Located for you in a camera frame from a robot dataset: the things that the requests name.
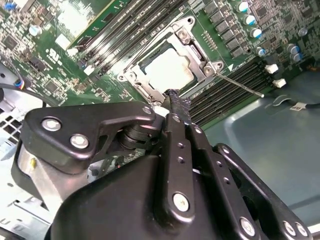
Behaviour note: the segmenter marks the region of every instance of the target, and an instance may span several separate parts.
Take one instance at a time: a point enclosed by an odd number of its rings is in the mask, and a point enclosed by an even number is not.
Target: gray metal panel
[[[320,74],[306,72],[282,92],[320,103]],[[228,144],[308,226],[320,223],[320,109],[292,111],[259,99],[206,130]]]

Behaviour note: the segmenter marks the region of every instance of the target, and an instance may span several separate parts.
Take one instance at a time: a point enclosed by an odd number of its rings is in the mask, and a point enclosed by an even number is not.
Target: motherboard
[[[277,64],[276,78],[288,82],[320,58],[318,0],[0,0],[0,5],[1,55],[14,63],[26,86],[57,106],[161,103],[167,89],[179,89],[192,99],[191,117],[203,126],[254,100],[216,73],[268,92],[275,79],[262,74],[268,61]],[[214,114],[208,108],[211,116],[198,117],[213,103]]]

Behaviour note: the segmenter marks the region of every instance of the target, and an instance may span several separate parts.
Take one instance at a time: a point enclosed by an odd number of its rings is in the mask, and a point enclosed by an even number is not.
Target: blue capacitor
[[[3,6],[3,9],[7,11],[15,10],[16,8],[17,8],[17,4],[15,2],[7,2]]]

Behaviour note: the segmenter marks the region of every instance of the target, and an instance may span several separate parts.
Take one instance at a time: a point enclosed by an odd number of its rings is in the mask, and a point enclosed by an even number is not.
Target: white connector
[[[274,74],[276,71],[279,70],[279,68],[277,64],[272,64],[272,65],[265,66],[265,70],[270,74]]]
[[[279,80],[274,80],[273,85],[275,85],[278,89],[282,88],[284,85],[287,84],[286,80],[284,78],[281,78]]]

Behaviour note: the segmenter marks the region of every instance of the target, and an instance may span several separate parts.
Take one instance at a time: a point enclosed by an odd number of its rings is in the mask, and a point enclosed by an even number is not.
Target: black plastic bracket
[[[61,129],[48,131],[45,119],[55,119]],[[143,102],[119,102],[94,105],[39,108],[28,112],[21,131],[24,147],[60,171],[78,174],[90,163],[102,160],[112,152],[125,151],[117,141],[117,133],[130,125],[151,125],[156,119],[153,110]],[[70,139],[84,135],[89,142],[85,149],[73,146]]]
[[[185,132],[185,124],[177,115],[166,116],[154,214],[171,232],[180,232],[189,226],[196,212],[191,145]]]

